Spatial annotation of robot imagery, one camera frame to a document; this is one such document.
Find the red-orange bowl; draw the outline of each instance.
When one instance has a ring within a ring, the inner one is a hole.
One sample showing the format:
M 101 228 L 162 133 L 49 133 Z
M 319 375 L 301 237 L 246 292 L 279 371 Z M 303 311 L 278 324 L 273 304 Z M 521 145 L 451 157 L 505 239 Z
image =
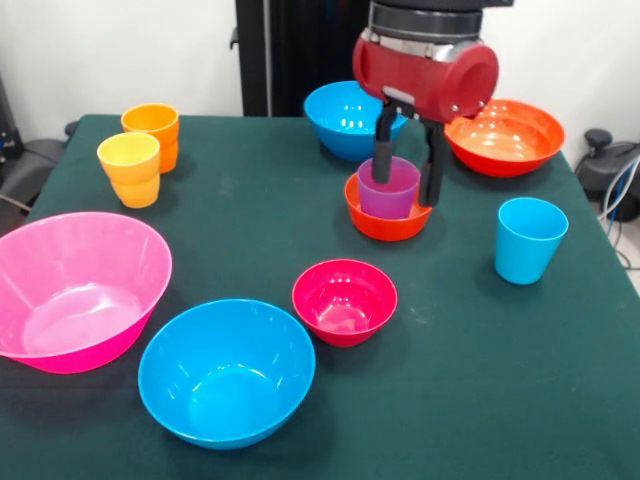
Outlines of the red-orange bowl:
M 407 218 L 378 218 L 364 213 L 360 207 L 357 173 L 347 180 L 344 186 L 344 197 L 353 226 L 367 237 L 383 242 L 399 242 L 416 236 L 422 231 L 431 215 L 431 207 L 420 206 L 417 197 Z
M 491 100 L 474 119 L 457 118 L 445 127 L 462 163 L 491 177 L 532 172 L 557 154 L 564 129 L 539 108 L 514 100 Z

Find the yellow cup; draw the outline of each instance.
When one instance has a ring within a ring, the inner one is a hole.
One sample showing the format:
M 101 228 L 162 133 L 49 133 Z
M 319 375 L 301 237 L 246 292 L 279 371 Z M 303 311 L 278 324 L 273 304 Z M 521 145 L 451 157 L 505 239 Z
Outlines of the yellow cup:
M 146 103 L 130 108 L 120 119 L 125 132 L 145 132 L 160 142 L 160 173 L 176 168 L 180 114 L 171 105 Z
M 141 132 L 121 133 L 98 147 L 98 158 L 118 198 L 129 208 L 144 208 L 160 191 L 160 142 Z

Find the purple cup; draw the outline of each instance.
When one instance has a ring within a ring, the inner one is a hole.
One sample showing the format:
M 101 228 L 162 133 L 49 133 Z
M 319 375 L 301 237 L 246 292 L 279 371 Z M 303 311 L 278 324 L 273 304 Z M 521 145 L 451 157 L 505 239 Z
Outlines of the purple cup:
M 372 177 L 373 159 L 358 168 L 360 208 L 367 215 L 378 218 L 407 218 L 420 184 L 420 170 L 408 160 L 391 159 L 389 183 L 377 184 Z

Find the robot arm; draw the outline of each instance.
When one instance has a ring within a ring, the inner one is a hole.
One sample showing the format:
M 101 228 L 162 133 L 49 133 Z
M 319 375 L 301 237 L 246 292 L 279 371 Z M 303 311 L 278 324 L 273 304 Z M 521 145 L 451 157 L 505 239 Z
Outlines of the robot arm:
M 482 9 L 514 0 L 375 0 L 353 52 L 358 83 L 381 99 L 373 178 L 391 174 L 391 125 L 397 114 L 419 120 L 429 157 L 422 167 L 420 203 L 434 206 L 451 152 L 444 124 L 473 117 L 491 99 L 498 59 L 480 40 Z

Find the green tablecloth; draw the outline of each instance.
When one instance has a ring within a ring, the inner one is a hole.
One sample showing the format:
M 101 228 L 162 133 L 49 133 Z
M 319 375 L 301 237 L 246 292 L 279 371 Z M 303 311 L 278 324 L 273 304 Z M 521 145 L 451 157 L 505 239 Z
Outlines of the green tablecloth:
M 95 156 L 118 131 L 116 117 L 83 118 L 30 218 L 141 218 L 171 246 L 170 287 L 141 339 L 102 369 L 53 376 L 0 360 L 0 478 L 640 477 L 640 302 L 561 156 L 513 180 L 450 164 L 426 230 L 383 244 L 350 224 L 342 187 L 355 166 L 323 151 L 304 119 L 184 117 L 179 166 L 140 211 L 120 205 Z M 417 125 L 396 150 L 422 160 Z M 492 269 L 496 209 L 517 195 L 571 222 L 543 281 L 525 288 Z M 152 420 L 136 373 L 160 326 L 221 297 L 292 310 L 296 276 L 333 257 L 389 273 L 398 311 L 357 348 L 315 342 L 313 387 L 280 431 L 219 453 Z

